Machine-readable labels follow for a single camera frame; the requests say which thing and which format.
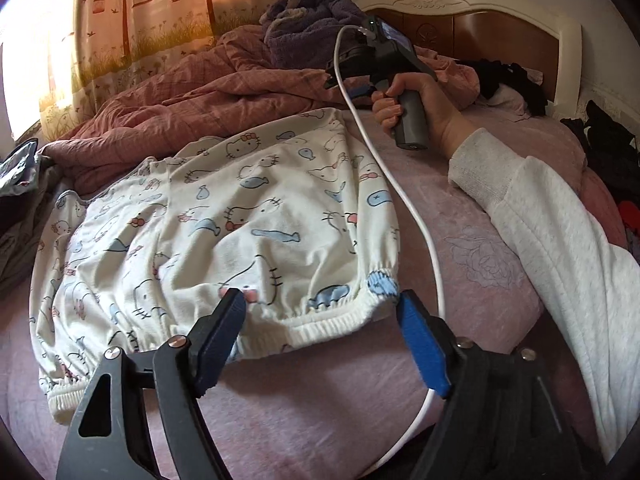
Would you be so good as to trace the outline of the right forearm white sleeve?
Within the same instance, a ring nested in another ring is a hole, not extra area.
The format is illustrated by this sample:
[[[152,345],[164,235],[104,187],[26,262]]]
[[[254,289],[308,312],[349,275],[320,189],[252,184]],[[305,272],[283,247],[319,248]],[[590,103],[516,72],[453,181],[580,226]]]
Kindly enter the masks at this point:
[[[639,265],[612,245],[550,166],[486,129],[450,158],[451,181],[488,213],[582,372],[605,460],[639,419]]]

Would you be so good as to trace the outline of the person's right hand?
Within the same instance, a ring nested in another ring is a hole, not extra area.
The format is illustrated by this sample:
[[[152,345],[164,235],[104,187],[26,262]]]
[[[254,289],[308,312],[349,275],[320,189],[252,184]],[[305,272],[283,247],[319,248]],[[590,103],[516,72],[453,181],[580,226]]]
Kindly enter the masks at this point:
[[[420,94],[427,132],[432,149],[450,159],[458,147],[478,129],[452,104],[438,82],[424,73],[404,73],[395,76],[386,91],[372,93],[372,112],[383,130],[391,134],[404,110],[399,97],[407,91]]]

